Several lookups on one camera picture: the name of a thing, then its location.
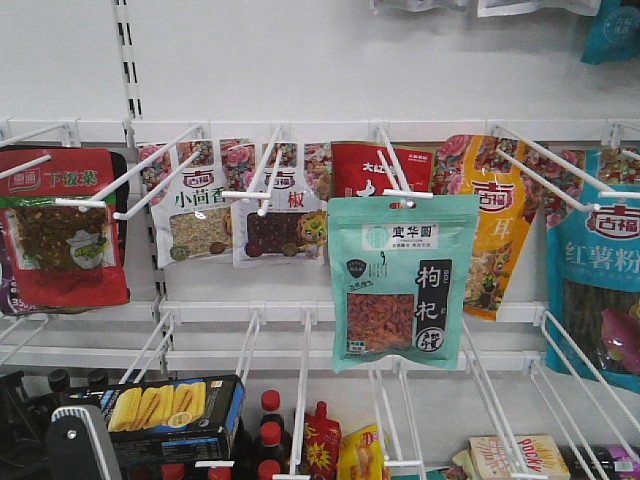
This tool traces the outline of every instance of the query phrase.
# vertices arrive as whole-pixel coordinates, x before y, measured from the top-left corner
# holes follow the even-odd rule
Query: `red bottle cap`
[[[208,480],[231,480],[231,467],[211,467],[207,473]]]
[[[264,445],[276,445],[282,440],[282,430],[276,422],[265,422],[260,427],[260,438]]]
[[[280,464],[275,460],[263,460],[258,465],[258,480],[272,480],[280,472]]]
[[[182,480],[187,473],[184,463],[165,463],[160,467],[162,480]]]
[[[262,394],[262,409],[267,412],[274,412],[280,408],[280,392],[277,390],[267,390]]]
[[[316,404],[316,417],[327,418],[327,402],[318,402]]]

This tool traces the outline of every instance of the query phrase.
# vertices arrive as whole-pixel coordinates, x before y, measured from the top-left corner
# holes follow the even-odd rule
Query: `blue package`
[[[580,60],[598,65],[639,55],[640,1],[602,0]]]
[[[640,192],[640,161],[620,149],[581,153],[590,175],[616,190]],[[549,310],[607,382],[640,393],[640,200],[599,198],[591,185],[573,182],[572,196],[602,207],[580,212],[550,196]],[[551,323],[549,332],[580,376],[593,379]],[[567,373],[551,347],[546,360]]]

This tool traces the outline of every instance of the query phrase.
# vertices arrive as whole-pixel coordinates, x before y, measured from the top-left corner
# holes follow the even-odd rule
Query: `white package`
[[[423,12],[432,8],[447,7],[452,10],[465,10],[469,0],[370,0],[374,10],[395,8],[408,12]]]
[[[594,16],[601,0],[478,0],[478,17],[518,15],[541,8],[564,8],[578,15]]]

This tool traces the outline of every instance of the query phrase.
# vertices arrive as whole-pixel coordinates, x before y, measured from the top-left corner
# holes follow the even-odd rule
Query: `black bottle cap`
[[[50,372],[49,375],[47,375],[47,381],[49,382],[51,391],[57,393],[64,392],[71,385],[69,372],[64,368],[58,368]]]
[[[95,368],[88,373],[87,384],[90,387],[105,387],[109,385],[109,373],[104,368]]]

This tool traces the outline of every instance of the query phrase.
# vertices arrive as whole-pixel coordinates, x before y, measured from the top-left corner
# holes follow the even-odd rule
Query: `cardboard box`
[[[99,399],[122,466],[228,460],[245,388],[236,375],[70,389],[71,403]]]
[[[548,475],[549,480],[569,480],[567,468],[551,435],[519,435],[516,441],[528,473]],[[483,480],[510,480],[509,463],[497,437],[471,437],[471,458]]]

